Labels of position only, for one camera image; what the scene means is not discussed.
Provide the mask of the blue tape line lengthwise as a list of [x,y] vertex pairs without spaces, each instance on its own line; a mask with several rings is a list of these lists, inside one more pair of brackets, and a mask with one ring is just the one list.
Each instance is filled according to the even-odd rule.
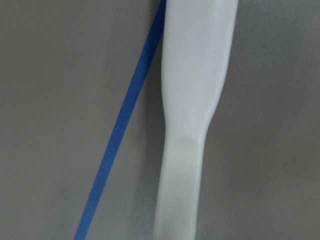
[[166,13],[166,1],[161,0],[156,10],[144,46],[130,80],[123,103],[114,123],[110,138],[93,181],[88,199],[75,231],[74,240],[85,240],[94,219],[104,188],[117,157],[120,145],[131,119],[138,97],[149,73],[157,48],[161,41]]

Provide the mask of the beige hand brush black bristles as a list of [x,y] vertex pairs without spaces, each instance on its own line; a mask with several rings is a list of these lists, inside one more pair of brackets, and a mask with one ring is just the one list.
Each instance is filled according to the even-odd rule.
[[193,240],[209,125],[226,79],[236,0],[166,3],[161,93],[165,139],[152,237]]

